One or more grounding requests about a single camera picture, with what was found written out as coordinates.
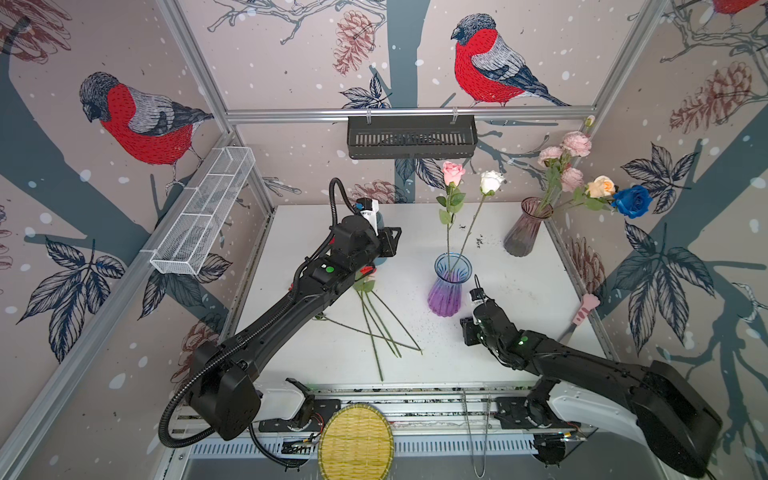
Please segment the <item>smoky pink glass vase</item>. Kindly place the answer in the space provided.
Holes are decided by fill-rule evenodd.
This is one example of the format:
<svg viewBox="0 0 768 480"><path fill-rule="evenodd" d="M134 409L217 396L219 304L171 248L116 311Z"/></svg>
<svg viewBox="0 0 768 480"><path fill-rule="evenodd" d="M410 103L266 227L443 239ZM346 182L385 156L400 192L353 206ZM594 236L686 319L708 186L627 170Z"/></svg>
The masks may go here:
<svg viewBox="0 0 768 480"><path fill-rule="evenodd" d="M538 197L526 198L521 209L521 216L503 242L504 249L514 257L525 257L532 252L542 223L553 214L553 208Z"/></svg>

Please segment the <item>cream peach rose stem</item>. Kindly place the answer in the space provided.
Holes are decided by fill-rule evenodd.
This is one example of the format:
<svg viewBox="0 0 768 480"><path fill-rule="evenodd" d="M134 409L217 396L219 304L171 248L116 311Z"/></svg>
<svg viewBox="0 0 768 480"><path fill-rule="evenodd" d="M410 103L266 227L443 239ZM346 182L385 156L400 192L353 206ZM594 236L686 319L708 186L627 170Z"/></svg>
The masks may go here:
<svg viewBox="0 0 768 480"><path fill-rule="evenodd" d="M591 211L610 210L616 192L616 185L609 177L598 176L591 182L584 182L584 186L575 192L565 192L572 194L571 199L559 203L556 209L583 206Z"/></svg>

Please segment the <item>pink carnation flower stem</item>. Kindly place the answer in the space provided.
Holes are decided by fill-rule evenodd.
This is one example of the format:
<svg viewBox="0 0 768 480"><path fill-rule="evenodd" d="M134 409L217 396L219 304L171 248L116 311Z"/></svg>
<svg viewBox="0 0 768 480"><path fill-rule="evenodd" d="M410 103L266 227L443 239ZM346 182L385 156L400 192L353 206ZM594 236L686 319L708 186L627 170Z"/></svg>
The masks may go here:
<svg viewBox="0 0 768 480"><path fill-rule="evenodd" d="M583 173L574 167L567 168L561 175L561 188L563 192L575 192L584 186Z"/></svg>

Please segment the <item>blue rose flower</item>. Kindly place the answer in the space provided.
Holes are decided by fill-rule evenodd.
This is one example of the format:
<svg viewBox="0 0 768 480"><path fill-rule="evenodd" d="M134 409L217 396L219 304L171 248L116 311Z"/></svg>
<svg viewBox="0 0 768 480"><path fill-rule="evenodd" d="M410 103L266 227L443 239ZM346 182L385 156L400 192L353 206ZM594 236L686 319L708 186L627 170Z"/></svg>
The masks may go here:
<svg viewBox="0 0 768 480"><path fill-rule="evenodd" d="M648 212L651 202L652 197L648 189L642 185L635 185L616 193L613 196L612 206L623 216L635 219Z"/></svg>

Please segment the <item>blue purple glass vase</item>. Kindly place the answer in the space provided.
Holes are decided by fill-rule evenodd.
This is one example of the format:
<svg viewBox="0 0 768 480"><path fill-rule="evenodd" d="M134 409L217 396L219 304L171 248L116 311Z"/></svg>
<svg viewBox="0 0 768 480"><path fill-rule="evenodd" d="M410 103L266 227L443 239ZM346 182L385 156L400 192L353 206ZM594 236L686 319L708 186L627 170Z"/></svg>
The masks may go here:
<svg viewBox="0 0 768 480"><path fill-rule="evenodd" d="M427 298L428 307L440 317L451 317L461 308L462 290L473 274L472 264L462 254L443 253L434 263L434 272L436 280Z"/></svg>

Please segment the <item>pink rose flower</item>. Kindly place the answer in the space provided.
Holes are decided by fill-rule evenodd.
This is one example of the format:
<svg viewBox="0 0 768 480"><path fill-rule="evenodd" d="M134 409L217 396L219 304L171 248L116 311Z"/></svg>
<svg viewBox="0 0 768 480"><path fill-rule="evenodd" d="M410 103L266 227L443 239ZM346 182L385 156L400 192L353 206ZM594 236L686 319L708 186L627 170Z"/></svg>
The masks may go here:
<svg viewBox="0 0 768 480"><path fill-rule="evenodd" d="M457 213L462 209L466 194L460 189L462 179L465 175L465 169L463 166L445 161L442 164L441 172L443 175L443 181L445 184L445 194L436 198L438 204L441 206L439 211L440 222L445 226L446 230L446 257L449 257L451 253L451 229L455 222Z"/></svg>

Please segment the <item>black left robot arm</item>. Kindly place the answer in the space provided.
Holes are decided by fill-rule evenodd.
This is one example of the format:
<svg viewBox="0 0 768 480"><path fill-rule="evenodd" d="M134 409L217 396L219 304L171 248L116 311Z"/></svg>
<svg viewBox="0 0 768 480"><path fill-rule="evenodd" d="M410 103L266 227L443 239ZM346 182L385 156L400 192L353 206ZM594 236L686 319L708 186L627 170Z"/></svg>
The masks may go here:
<svg viewBox="0 0 768 480"><path fill-rule="evenodd" d="M328 236L297 267L289 291L233 337L220 344L205 342L195 350L188 380L159 419L158 439L164 446L188 447L212 434L231 440L251 427L264 396L255 382L274 355L349 290L362 269L379 257L395 256L401 228L373 226L338 178L329 182L329 204ZM181 402L207 422L207 429L185 438L172 436L170 422Z"/></svg>

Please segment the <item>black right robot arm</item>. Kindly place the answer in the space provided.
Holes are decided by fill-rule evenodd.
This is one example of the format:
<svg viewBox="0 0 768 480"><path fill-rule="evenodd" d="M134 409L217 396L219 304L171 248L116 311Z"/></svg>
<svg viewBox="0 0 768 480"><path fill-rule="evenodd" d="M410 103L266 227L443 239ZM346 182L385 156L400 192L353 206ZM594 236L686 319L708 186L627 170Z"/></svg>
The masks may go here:
<svg viewBox="0 0 768 480"><path fill-rule="evenodd" d="M648 447L685 476L710 476L722 420L677 370L601 358L520 330L482 287L469 295L472 315L460 322L466 345L482 345L502 366L537 378L526 396L496 399L502 428L591 425Z"/></svg>

